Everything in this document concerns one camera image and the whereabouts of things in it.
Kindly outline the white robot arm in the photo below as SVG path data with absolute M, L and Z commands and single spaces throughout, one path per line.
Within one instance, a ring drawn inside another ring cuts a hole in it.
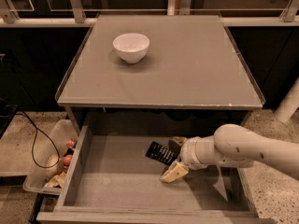
M 255 161 L 299 179 L 298 144 L 270 139 L 239 125 L 222 125 L 208 137 L 175 137 L 174 140 L 180 144 L 180 152 L 161 176 L 165 183 L 210 165 L 247 168 Z

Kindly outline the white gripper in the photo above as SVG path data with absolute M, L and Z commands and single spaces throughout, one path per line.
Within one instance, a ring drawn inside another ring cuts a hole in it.
M 206 165 L 201 163 L 196 155 L 200 137 L 187 139 L 183 136 L 174 136 L 168 140 L 168 146 L 175 152 L 180 152 L 181 161 L 173 161 L 169 168 L 162 174 L 160 180 L 172 183 L 189 173 L 191 170 L 205 169 Z

